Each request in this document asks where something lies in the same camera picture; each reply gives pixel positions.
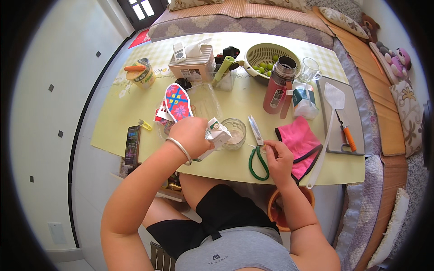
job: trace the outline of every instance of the glass cup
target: glass cup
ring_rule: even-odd
[[[303,69],[297,81],[301,83],[309,83],[310,80],[319,80],[322,73],[319,70],[319,65],[315,60],[309,57],[303,58]]]
[[[221,122],[225,126],[232,137],[223,144],[223,147],[228,150],[239,149],[246,141],[246,125],[237,118],[227,118]]]

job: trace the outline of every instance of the person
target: person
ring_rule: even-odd
[[[206,119],[188,117],[171,128],[169,137],[194,159],[213,148],[205,140],[206,126]],[[264,143],[270,176],[282,194],[291,229],[289,251],[275,222],[222,180],[180,175],[185,199],[201,223],[155,197],[162,183],[188,161],[168,140],[120,183],[105,206],[101,244],[108,269],[154,270],[138,234],[143,224],[177,259],[176,271],[340,270],[338,255],[322,234],[313,208],[291,178],[293,154],[280,141]]]

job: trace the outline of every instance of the woman's arm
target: woman's arm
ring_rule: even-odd
[[[185,118],[171,128],[169,136],[194,159],[210,148],[206,126],[206,119]],[[138,228],[164,180],[186,161],[183,151],[166,141],[116,188],[101,221],[101,244],[109,270],[153,270]]]
[[[270,175],[282,195],[286,221],[291,229],[291,257],[301,271],[340,270],[336,251],[327,242],[312,206],[291,177],[293,153],[280,141],[264,143],[268,145]]]

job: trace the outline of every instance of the pink stuffed toy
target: pink stuffed toy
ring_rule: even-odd
[[[390,56],[388,53],[384,55],[386,61],[392,67],[392,72],[397,77],[407,77],[407,71],[411,69],[411,60],[407,51],[404,48],[396,49],[396,55]]]

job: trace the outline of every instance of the gray tank top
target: gray tank top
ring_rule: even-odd
[[[233,271],[256,267],[266,271],[299,271],[272,228],[238,227],[205,238],[197,248],[179,256],[175,271]]]

